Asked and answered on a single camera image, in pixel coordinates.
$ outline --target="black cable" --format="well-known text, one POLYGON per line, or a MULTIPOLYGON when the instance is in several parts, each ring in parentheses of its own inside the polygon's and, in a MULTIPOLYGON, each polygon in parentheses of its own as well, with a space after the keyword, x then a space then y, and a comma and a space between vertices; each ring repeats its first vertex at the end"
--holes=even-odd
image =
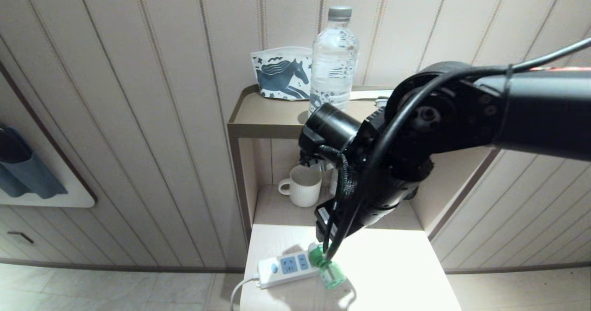
MULTIPOLYGON (((544 65, 574 52, 578 52, 579 50, 588 48, 589 46, 591 46, 591 38, 584 39, 548 55, 514 65, 513 72, 518 73, 529 71, 533 67, 544 65)), ((503 75, 505 72, 507 72, 507 67, 505 66, 490 66, 471 67, 460 71, 444 73, 443 75, 440 75, 428 82, 425 86, 423 86, 418 94, 409 99, 409 101, 400 111, 398 111, 395 117, 386 126, 386 130, 384 131, 382 137, 377 139, 374 150, 369 156, 368 163, 361 174, 358 187, 353 194, 352 200, 354 201, 348 202, 348 206, 344 211, 343 220, 340 222, 338 230, 334 236, 333 243, 326 253, 327 260, 332 259, 334 254, 336 254, 338 247, 349 233, 349 229, 351 228, 353 220, 357 215, 357 211, 359 211, 359 208, 361 208, 361 205, 363 204, 363 195, 365 194, 366 185, 368 185, 369 182, 374 178, 374 174, 376 174, 378 166, 382 163, 382 159, 386 155, 388 149, 391 147, 396 135, 406 123, 406 120, 412 114, 412 112, 419 107, 420 103, 425 98, 427 98, 431 92, 437 90, 451 80, 457 80, 465 77, 503 75)))
POLYGON ((513 66, 515 72, 521 72, 529 70, 533 67, 538 67, 549 63, 551 61, 560 59, 564 56, 570 55, 572 53, 578 52, 579 50, 583 50, 585 48, 591 47, 591 38, 583 39, 579 42, 571 44, 570 46, 566 46, 565 48, 561 48, 553 53, 549 53, 548 55, 544 55, 538 57, 536 59, 532 59, 529 61, 524 61, 523 63, 519 63, 513 66))
POLYGON ((318 147, 319 155, 330 158, 330 157, 337 157, 338 161, 335 162, 336 166, 335 169, 338 171, 338 182, 336 188, 336 194, 334 195, 333 206, 331 208, 331 212, 329 213, 329 219, 326 223, 325 235, 323 239, 323 250, 326 253, 329 249, 329 241, 331 239, 331 229, 334 224, 334 212, 338 207, 339 202, 348 203, 353 195, 353 190, 355 189, 355 185, 353 181, 349 177, 349 162, 347 157, 335 149, 334 147, 328 145, 320 145, 318 147))

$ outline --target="horse illustration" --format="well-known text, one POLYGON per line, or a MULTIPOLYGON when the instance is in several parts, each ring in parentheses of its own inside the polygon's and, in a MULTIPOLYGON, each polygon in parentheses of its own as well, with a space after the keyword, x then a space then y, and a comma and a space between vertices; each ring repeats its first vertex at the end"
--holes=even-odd
POLYGON ((302 61, 297 63, 296 59, 263 65, 260 70, 257 69, 260 88, 272 91, 278 90, 296 99, 309 99, 310 97, 303 90, 289 86, 289 82, 294 75, 300 78, 304 84, 308 84, 308 76, 304 72, 302 61))

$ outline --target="green glass bottle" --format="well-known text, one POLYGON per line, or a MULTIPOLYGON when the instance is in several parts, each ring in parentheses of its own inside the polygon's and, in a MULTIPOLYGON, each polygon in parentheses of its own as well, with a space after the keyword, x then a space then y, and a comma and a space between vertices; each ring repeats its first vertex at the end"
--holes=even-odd
POLYGON ((322 245, 313 248, 308 253, 310 264, 319 267, 320 280, 327 289, 334 289, 347 280, 338 264, 324 258, 322 245))

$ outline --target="mug handle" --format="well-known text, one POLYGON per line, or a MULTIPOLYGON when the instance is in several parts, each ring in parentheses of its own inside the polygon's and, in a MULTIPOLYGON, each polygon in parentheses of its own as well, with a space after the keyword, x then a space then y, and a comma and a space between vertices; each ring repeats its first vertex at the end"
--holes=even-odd
POLYGON ((283 189, 281 189, 281 187, 283 185, 290 184, 290 183, 291 183, 291 179, 284 179, 281 182, 279 182, 279 184, 277 185, 277 187, 279 188, 279 193, 281 193, 281 195, 289 196, 289 189, 283 190, 283 189))

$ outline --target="bottle cap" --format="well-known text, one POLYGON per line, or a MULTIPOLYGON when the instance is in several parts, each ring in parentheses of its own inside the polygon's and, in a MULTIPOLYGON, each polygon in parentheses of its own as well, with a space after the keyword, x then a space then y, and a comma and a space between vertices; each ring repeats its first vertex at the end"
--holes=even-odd
POLYGON ((329 21, 349 21, 353 9, 350 6, 331 6, 329 8, 329 21))

